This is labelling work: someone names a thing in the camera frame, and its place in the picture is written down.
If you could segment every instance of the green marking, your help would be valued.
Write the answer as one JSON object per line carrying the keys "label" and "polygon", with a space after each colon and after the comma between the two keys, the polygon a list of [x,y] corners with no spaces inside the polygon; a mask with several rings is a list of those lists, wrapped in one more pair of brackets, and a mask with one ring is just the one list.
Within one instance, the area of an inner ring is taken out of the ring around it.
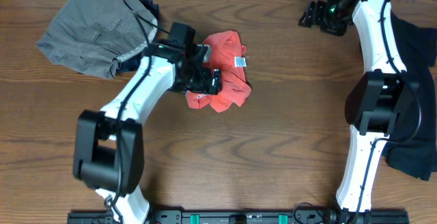
{"label": "green marking", "polygon": [[200,223],[200,217],[198,214],[192,214],[190,216],[190,224],[199,224]]}
{"label": "green marking", "polygon": [[279,215],[279,224],[288,224],[288,215],[280,214]]}

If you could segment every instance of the red cloth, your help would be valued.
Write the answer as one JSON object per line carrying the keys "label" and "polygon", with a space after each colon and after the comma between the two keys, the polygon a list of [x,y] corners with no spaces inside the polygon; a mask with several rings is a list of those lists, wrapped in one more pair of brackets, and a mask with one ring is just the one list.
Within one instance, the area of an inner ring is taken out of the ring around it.
{"label": "red cloth", "polygon": [[188,106],[201,109],[210,104],[217,112],[226,111],[233,102],[241,107],[252,89],[246,84],[243,68],[235,67],[234,57],[241,57],[246,52],[246,46],[241,45],[238,33],[234,31],[215,33],[203,43],[212,48],[210,61],[203,65],[211,70],[221,70],[222,90],[217,95],[189,92],[186,94]]}

